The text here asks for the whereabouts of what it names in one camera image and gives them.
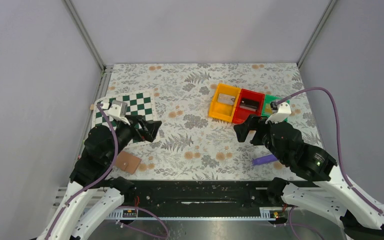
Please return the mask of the tan leather card holder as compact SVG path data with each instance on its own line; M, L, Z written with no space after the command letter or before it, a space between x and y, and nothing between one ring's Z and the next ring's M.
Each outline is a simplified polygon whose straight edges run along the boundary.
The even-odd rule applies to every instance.
M133 175L140 166L142 159L128 153L121 151L115 161L115 166L123 172Z

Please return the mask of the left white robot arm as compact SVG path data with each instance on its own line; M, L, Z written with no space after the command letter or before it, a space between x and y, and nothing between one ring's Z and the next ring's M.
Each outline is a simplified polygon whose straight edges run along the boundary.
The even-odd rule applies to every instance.
M134 197L135 185L123 178L108 178L119 153L132 140L152 143L162 122L128 115L91 128L76 162L63 199L39 240L86 240L125 199Z

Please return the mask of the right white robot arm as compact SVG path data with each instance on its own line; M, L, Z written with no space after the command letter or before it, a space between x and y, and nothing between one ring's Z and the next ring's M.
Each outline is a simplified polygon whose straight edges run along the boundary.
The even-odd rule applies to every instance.
M233 129L240 143L254 131L252 145L264 146L299 178L332 196L329 200L275 177L267 187L270 202L313 212L337 224L353 240L384 240L384 204L364 196L364 191L341 172L328 152L305 143L301 132L291 124L272 123L266 117L250 115Z

